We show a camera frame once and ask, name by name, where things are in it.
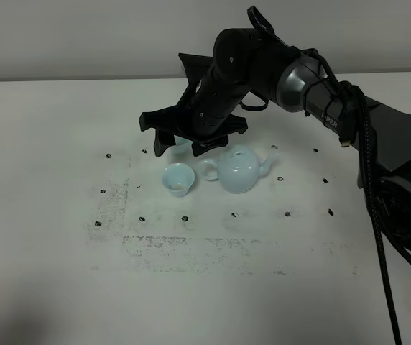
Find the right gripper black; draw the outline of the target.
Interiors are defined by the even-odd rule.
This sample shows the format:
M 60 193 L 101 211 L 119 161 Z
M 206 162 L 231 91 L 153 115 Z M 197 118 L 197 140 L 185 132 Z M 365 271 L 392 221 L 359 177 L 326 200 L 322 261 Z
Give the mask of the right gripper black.
M 161 157 L 175 146 L 175 136 L 192 142 L 194 156 L 225 147 L 228 136 L 243 134 L 246 119 L 232 111 L 248 93 L 244 84 L 229 84 L 218 75 L 213 58 L 180 53 L 188 86 L 174 106 L 144 112 L 139 117 L 140 129 L 155 130 L 154 154 Z

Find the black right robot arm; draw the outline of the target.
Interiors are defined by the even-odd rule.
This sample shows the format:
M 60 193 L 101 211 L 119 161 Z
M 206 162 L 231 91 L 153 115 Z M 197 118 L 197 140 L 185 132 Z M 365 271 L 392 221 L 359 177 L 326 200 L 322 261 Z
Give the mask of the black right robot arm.
M 226 29 L 210 57 L 182 54 L 188 87 L 174 106 L 144 112 L 141 130 L 154 129 L 162 155 L 176 137 L 193 143 L 194 155 L 228 143 L 247 123 L 233 111 L 248 93 L 285 111 L 304 112 L 354 147 L 368 162 L 382 232 L 411 251 L 411 114 L 366 97 L 339 81 L 316 49 L 286 45 L 255 7 L 251 27 Z

